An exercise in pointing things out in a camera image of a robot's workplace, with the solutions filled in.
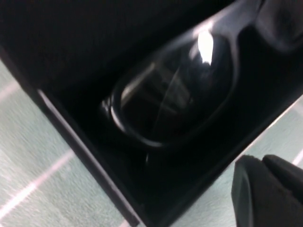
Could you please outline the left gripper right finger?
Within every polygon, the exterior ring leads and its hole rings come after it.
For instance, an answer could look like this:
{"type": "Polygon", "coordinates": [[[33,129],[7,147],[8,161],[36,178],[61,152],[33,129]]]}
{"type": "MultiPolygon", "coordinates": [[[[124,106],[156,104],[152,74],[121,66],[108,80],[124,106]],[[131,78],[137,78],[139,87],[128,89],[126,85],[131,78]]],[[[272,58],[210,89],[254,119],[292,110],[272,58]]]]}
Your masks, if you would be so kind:
{"type": "Polygon", "coordinates": [[[303,201],[303,170],[275,155],[265,155],[263,163],[298,201],[303,201]]]}

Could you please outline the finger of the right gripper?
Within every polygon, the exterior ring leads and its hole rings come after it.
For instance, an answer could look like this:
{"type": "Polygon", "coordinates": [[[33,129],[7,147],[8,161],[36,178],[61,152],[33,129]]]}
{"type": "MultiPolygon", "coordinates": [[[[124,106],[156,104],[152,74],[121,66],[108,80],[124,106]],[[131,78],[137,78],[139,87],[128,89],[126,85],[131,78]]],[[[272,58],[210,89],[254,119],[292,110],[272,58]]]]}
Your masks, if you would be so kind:
{"type": "Polygon", "coordinates": [[[292,52],[303,45],[303,1],[263,0],[255,28],[280,52],[292,52]]]}

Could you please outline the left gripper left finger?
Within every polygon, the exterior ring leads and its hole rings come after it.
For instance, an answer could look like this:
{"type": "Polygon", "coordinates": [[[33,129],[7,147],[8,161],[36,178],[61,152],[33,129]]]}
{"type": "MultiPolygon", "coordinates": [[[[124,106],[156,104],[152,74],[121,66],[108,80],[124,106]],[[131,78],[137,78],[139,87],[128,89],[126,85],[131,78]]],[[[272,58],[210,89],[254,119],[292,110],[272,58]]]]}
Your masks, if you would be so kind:
{"type": "Polygon", "coordinates": [[[244,155],[235,162],[232,203],[238,227],[301,227],[298,201],[263,163],[244,155]]]}

